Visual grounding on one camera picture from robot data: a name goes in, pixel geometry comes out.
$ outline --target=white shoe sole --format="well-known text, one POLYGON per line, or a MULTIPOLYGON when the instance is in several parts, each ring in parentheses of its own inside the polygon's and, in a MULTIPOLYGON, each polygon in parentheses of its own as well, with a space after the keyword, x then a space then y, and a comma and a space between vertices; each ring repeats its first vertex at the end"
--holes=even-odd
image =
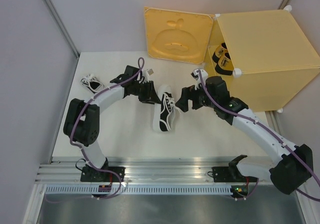
MULTIPOLYGON (((171 88, 169 85, 161 85, 157 91, 157 95, 160 99, 160 101, 162 102, 162 97, 163 94, 167 92, 167 93, 171 93, 171 88)), ((161 114, 161 104, 155 103, 154 104, 154 114, 153 114, 153 122, 152 122, 152 129, 156 132, 163 132, 160 129, 160 114, 161 114)))

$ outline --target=yellow box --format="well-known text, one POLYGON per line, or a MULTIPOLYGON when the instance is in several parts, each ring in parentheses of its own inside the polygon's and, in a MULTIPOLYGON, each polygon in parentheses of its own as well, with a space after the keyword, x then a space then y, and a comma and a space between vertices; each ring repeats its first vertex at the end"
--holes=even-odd
POLYGON ((216 17, 205 58, 209 76, 219 75, 230 94, 254 111, 284 107, 320 72, 320 58, 285 10, 226 13, 216 17), (225 42, 238 78, 217 74, 212 60, 225 42))
POLYGON ((284 107, 320 72, 320 57, 292 15, 269 10, 216 15, 145 8, 151 57, 200 64, 219 75, 232 96, 253 111, 284 107), (232 60, 226 68, 238 78, 218 74, 212 60, 225 42, 232 60))

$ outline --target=yellow box lid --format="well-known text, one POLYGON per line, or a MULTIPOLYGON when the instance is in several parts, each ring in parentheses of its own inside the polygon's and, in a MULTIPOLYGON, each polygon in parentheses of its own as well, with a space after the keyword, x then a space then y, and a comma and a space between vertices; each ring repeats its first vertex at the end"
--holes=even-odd
POLYGON ((200 64, 206 54, 213 15, 144 8, 148 54, 200 64))
POLYGON ((226 13, 217 17, 232 63, 242 72, 320 66, 320 58, 285 10, 226 13))

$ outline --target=white wall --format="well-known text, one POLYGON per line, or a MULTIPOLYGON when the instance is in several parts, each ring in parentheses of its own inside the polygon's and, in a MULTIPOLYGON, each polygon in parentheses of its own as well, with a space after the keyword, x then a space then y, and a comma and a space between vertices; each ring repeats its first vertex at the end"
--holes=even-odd
POLYGON ((277 9, 282 0, 52 1, 79 51, 142 51, 144 6, 215 14, 277 9))
MULTIPOLYGON (((292 14, 320 54, 320 0, 291 0, 292 14)), ((313 164, 320 176, 320 76, 304 88, 279 114, 280 125, 286 137, 312 148, 313 164)), ((320 188, 314 180, 307 181, 308 193, 320 198, 320 188)), ((320 223, 320 204, 311 201, 320 223)))
POLYGON ((0 7, 0 223, 20 224, 76 59, 42 0, 0 7))

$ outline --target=table surface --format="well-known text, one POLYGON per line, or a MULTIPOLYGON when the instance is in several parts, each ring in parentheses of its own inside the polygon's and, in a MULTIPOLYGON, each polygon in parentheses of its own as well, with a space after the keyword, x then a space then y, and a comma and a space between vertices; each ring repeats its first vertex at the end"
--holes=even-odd
MULTIPOLYGON (((87 99, 92 93, 80 84, 80 79, 95 74, 104 84, 123 73, 126 65, 138 66, 139 57, 145 68, 152 68, 155 88, 169 84, 178 100, 181 89, 195 84, 191 72, 198 65, 149 58, 147 52, 83 52, 74 75, 72 87, 55 143, 53 157, 81 157, 79 148, 69 144, 63 134, 67 108, 72 99, 87 99)), ((176 112, 174 130, 157 133, 152 130, 154 106, 143 104, 129 96, 109 107, 100 116, 98 141, 107 157, 137 158, 207 158, 266 156, 266 153, 240 130, 218 118, 210 108, 176 112)), ((257 113, 265 123, 264 112, 257 113)))

